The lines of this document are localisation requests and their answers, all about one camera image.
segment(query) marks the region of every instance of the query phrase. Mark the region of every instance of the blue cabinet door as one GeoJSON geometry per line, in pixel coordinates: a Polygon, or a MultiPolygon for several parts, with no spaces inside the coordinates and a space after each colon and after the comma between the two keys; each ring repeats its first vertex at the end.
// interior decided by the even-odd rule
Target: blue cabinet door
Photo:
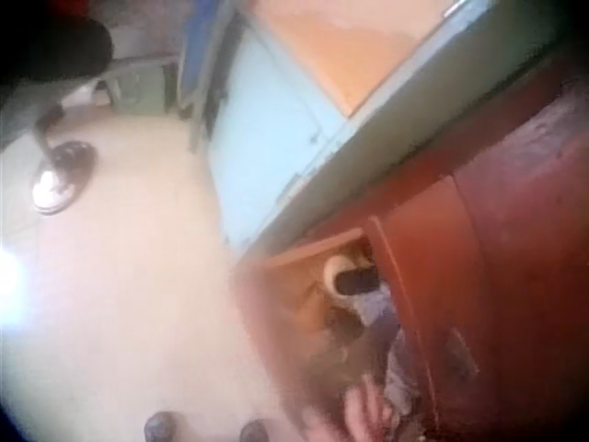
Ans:
{"type": "Polygon", "coordinates": [[[246,29],[208,156],[231,246],[244,251],[320,149],[320,125],[246,29]]]}

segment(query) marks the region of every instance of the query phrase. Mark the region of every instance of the hand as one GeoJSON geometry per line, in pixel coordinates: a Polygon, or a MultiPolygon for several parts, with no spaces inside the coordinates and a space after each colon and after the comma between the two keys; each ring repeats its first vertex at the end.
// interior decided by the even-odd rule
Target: hand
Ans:
{"type": "Polygon", "coordinates": [[[303,419],[308,442],[382,442],[392,415],[380,388],[372,377],[364,375],[362,384],[345,395],[344,420],[349,435],[314,410],[305,410],[303,419]]]}

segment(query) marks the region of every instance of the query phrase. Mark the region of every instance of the dark shoe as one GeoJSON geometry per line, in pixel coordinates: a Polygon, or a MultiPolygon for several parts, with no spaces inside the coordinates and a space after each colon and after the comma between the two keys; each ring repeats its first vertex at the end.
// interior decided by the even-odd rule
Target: dark shoe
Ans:
{"type": "Polygon", "coordinates": [[[145,423],[145,442],[172,442],[174,433],[176,433],[176,421],[172,413],[156,413],[145,423]]]}
{"type": "Polygon", "coordinates": [[[239,442],[270,442],[263,421],[257,419],[245,424],[239,433],[239,442]]]}

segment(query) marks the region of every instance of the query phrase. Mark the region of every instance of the white floor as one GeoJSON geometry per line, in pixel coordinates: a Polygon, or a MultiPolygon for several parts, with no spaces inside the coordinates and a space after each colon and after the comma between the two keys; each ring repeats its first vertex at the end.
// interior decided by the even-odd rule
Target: white floor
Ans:
{"type": "Polygon", "coordinates": [[[251,417],[277,415],[188,127],[107,113],[52,143],[66,139],[94,144],[99,163],[53,217],[31,210],[32,139],[0,155],[2,241],[17,261],[0,273],[3,404],[55,442],[139,442],[158,410],[179,414],[181,441],[237,440],[251,417]]]}

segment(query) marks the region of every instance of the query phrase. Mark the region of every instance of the floor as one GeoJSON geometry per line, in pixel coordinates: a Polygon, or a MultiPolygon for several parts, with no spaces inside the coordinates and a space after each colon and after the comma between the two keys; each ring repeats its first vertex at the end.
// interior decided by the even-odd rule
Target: floor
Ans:
{"type": "Polygon", "coordinates": [[[281,417],[229,288],[205,163],[172,118],[109,111],[66,121],[99,163],[63,213],[31,210],[40,160],[25,135],[0,156],[3,404],[36,441],[143,440],[145,419],[178,414],[180,441],[237,440],[281,417]]]}

